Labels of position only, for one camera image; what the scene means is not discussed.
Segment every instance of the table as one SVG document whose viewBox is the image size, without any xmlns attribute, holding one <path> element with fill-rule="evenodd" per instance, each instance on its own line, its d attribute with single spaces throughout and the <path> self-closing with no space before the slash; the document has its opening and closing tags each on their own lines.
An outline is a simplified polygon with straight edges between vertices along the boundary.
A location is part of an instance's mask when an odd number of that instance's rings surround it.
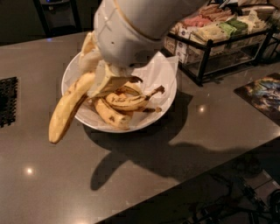
<svg viewBox="0 0 280 224">
<path fill-rule="evenodd" d="M 0 47 L 0 79 L 18 77 L 17 120 L 0 129 L 0 223 L 89 224 L 278 137 L 233 90 L 279 71 L 261 65 L 197 87 L 178 71 L 171 110 L 147 129 L 103 133 L 74 120 L 57 145 L 48 123 L 86 33 Z"/>
</svg>

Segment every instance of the banana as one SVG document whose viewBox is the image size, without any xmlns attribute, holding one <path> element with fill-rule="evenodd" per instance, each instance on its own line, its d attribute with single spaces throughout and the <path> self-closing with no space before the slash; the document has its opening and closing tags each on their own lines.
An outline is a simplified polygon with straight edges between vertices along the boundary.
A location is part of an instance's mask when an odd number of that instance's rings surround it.
<svg viewBox="0 0 280 224">
<path fill-rule="evenodd" d="M 150 98 L 158 93 L 163 93 L 165 91 L 165 88 L 163 86 L 155 88 L 153 91 L 151 91 L 149 94 L 144 95 L 140 94 L 137 96 L 131 96 L 127 98 L 120 97 L 116 93 L 108 94 L 106 96 L 106 101 L 108 104 L 116 110 L 139 110 L 141 108 L 146 107 L 148 104 Z"/>
<path fill-rule="evenodd" d="M 107 124 L 116 127 L 119 130 L 128 130 L 130 128 L 131 116 L 123 115 L 109 106 L 104 98 L 98 97 L 94 99 L 94 107 Z"/>
<path fill-rule="evenodd" d="M 49 124 L 49 141 L 56 144 L 66 134 L 80 105 L 88 98 L 87 91 L 95 82 L 95 73 L 84 73 L 60 98 Z"/>
<path fill-rule="evenodd" d="M 129 95 L 141 95 L 141 88 L 133 82 L 127 81 L 122 87 L 116 90 L 117 93 L 126 93 Z"/>
</svg>

